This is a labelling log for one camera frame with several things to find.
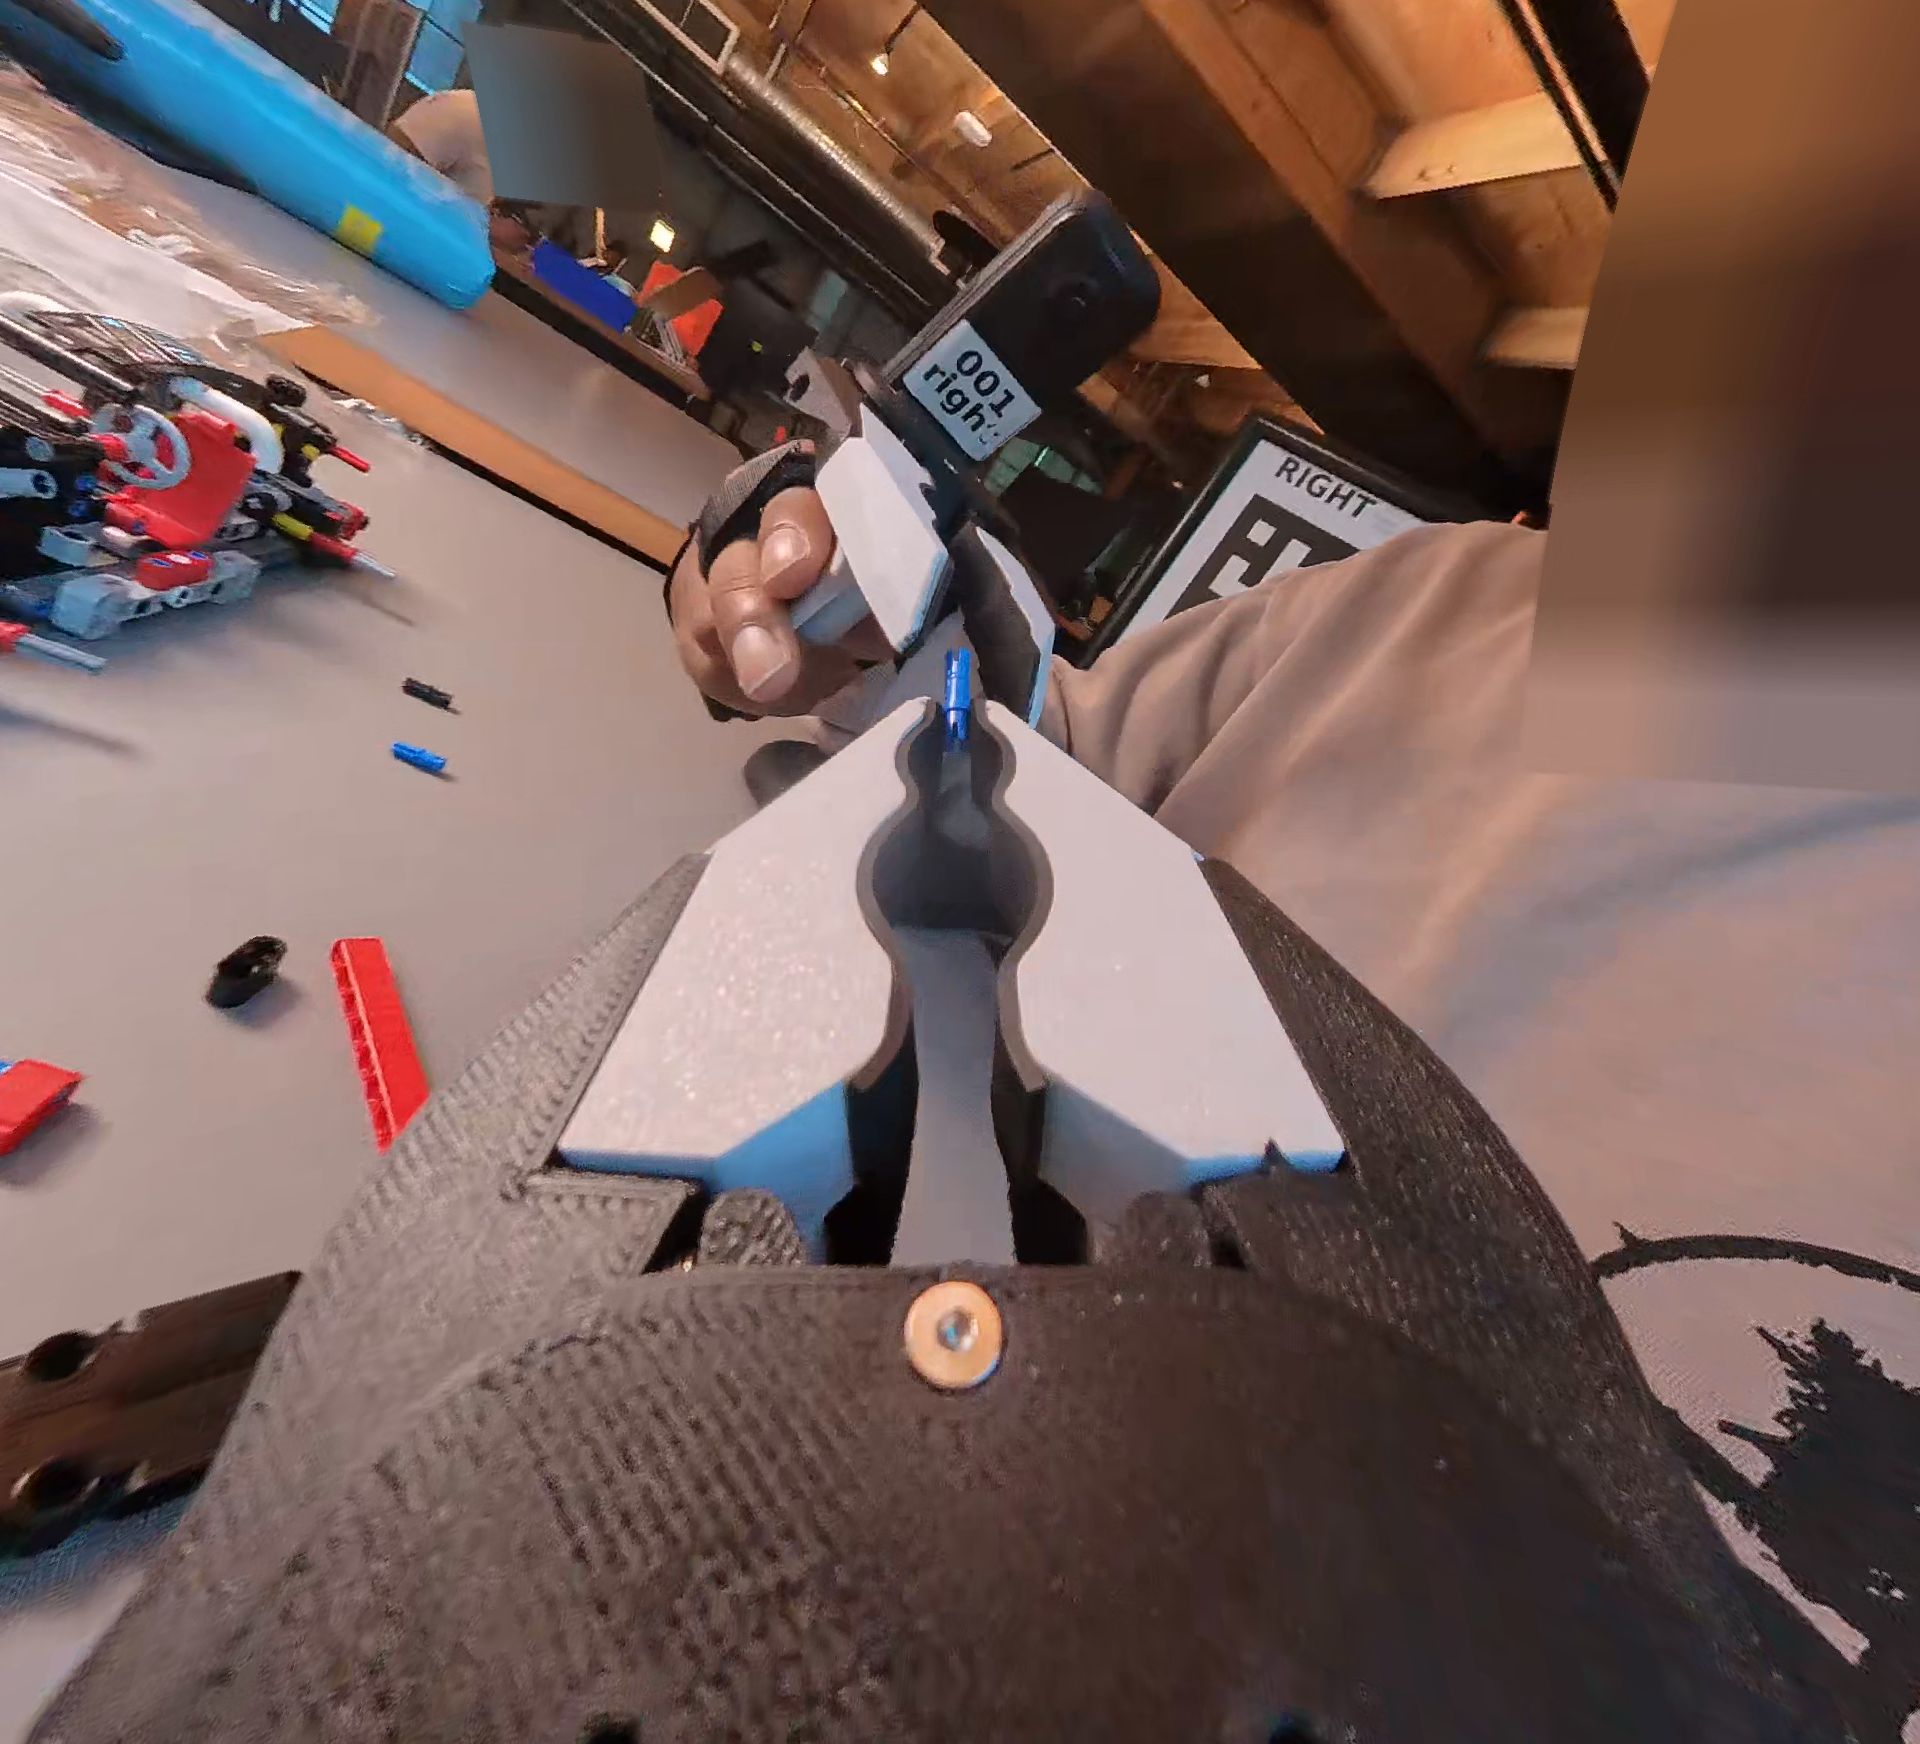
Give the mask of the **light blue padded case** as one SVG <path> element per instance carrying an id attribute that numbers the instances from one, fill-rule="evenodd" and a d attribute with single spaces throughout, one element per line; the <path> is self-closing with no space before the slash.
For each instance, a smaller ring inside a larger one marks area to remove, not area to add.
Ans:
<path id="1" fill-rule="evenodd" d="M 450 309 L 493 287 L 479 201 L 192 0 L 2 0 L 4 51 Z"/>

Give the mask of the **person's right forearm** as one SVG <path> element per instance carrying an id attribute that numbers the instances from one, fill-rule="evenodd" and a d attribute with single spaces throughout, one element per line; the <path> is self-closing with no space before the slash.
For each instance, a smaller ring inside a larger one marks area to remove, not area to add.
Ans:
<path id="1" fill-rule="evenodd" d="M 1214 842 L 1292 775 L 1369 792 L 1389 758 L 1447 747 L 1516 700 L 1549 534 L 1434 525 L 1053 665 L 1041 732 L 1188 838 Z"/>

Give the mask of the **partly built lego car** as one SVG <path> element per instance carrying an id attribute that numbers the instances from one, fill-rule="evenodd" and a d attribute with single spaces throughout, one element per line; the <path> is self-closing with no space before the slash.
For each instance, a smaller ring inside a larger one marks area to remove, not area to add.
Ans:
<path id="1" fill-rule="evenodd" d="M 250 603 L 276 569 L 394 578 L 367 512 L 315 479 L 367 473 L 292 373 L 251 376 L 120 318 L 4 291 L 2 653 L 96 673 L 95 646 Z"/>

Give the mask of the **red lego connector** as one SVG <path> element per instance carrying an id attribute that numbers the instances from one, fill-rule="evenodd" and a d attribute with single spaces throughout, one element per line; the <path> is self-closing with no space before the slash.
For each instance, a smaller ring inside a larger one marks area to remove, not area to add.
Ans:
<path id="1" fill-rule="evenodd" d="M 0 1153 L 13 1156 L 29 1137 L 58 1117 L 82 1086 L 82 1074 L 60 1066 L 19 1060 L 2 1080 Z"/>

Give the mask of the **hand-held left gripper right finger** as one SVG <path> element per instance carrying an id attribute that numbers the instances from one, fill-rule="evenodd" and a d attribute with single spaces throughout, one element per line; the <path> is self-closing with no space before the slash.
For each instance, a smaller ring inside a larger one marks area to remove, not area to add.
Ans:
<path id="1" fill-rule="evenodd" d="M 1003 1029 L 1041 1092 L 1037 1173 L 1088 1223 L 1144 1194 L 1345 1156 L 1202 858 L 1007 710 L 994 809 L 1035 906 L 1003 972 Z"/>

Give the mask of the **black lego panel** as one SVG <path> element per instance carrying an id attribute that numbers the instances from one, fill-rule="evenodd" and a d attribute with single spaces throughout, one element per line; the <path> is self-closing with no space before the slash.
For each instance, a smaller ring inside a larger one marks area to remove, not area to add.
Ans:
<path id="1" fill-rule="evenodd" d="M 192 1492 L 298 1272 L 46 1334 L 2 1365 L 2 1556 L 37 1558 Z"/>

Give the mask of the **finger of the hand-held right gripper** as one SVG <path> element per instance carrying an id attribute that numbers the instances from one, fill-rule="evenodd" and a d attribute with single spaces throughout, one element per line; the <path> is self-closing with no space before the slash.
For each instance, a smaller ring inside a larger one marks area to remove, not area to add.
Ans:
<path id="1" fill-rule="evenodd" d="M 838 646 L 871 624 L 893 653 L 911 653 L 947 603 L 948 545 L 929 503 L 931 477 L 879 418 L 862 407 L 851 431 L 813 477 L 833 557 L 813 587 L 813 643 Z"/>
<path id="2" fill-rule="evenodd" d="M 959 527 L 948 540 L 934 643 L 945 669 L 950 651 L 972 651 L 972 719 L 996 704 L 1023 724 L 1039 726 L 1055 635 L 1053 607 L 1025 557 L 982 527 Z"/>

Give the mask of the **blue crate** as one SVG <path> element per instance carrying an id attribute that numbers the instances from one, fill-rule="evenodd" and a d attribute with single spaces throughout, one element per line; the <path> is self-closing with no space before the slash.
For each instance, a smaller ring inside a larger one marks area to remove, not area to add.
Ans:
<path id="1" fill-rule="evenodd" d="M 532 247 L 535 281 L 611 336 L 625 336 L 636 320 L 636 298 L 619 279 L 575 260 L 560 244 L 541 240 Z"/>

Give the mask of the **person's right hand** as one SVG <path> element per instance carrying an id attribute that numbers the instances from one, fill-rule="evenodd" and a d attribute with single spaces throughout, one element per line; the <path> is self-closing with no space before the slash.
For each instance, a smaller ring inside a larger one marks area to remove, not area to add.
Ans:
<path id="1" fill-rule="evenodd" d="M 810 716 L 892 657 L 868 624 L 826 648 L 797 638 L 792 604 L 828 572 L 836 545 L 810 486 L 770 499 L 758 531 L 717 552 L 712 569 L 689 534 L 666 607 L 684 676 L 712 705 L 755 722 Z"/>

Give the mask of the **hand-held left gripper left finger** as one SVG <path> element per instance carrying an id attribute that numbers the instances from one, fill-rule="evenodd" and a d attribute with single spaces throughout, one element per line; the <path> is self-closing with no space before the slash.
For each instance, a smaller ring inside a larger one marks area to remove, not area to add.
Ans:
<path id="1" fill-rule="evenodd" d="M 851 1096 L 906 1032 L 871 866 L 929 719 L 907 700 L 707 852 L 558 1136 L 569 1167 L 761 1190 L 821 1252 L 856 1183 Z"/>

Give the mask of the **long red lego beam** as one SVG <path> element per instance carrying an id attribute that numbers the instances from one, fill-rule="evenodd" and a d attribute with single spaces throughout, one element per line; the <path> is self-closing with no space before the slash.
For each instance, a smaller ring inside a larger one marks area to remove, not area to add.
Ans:
<path id="1" fill-rule="evenodd" d="M 432 1094 L 414 1024 L 382 940 L 336 940 L 327 961 L 373 1146 L 387 1153 Z"/>

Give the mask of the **black framed marker sign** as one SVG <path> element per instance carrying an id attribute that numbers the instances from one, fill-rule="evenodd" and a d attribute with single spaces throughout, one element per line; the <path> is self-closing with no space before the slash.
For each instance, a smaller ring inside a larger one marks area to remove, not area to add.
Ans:
<path id="1" fill-rule="evenodd" d="M 1301 424 L 1250 416 L 1167 539 L 1120 582 L 1077 662 L 1088 667 L 1147 628 L 1257 591 L 1288 570 L 1473 517 L 1463 499 L 1412 485 Z"/>

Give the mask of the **metal ventilation duct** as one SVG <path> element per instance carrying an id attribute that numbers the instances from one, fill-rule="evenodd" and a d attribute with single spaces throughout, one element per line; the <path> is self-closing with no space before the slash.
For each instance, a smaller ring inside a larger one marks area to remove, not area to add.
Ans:
<path id="1" fill-rule="evenodd" d="M 948 276 L 942 233 L 902 199 L 851 146 L 819 125 L 781 84 L 758 71 L 741 51 L 741 29 L 714 0 L 631 0 L 665 34 L 710 67 L 729 94 L 760 111 L 823 160 L 844 184 L 864 196 L 922 252 L 939 276 Z"/>

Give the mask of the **clear plastic bag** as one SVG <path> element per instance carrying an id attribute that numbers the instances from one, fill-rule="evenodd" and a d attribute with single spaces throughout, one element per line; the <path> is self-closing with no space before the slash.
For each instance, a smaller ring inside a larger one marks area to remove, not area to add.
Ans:
<path id="1" fill-rule="evenodd" d="M 239 344 L 371 309 L 214 231 L 157 162 L 14 62 L 2 71 L 4 314 L 72 309 L 188 341 Z"/>

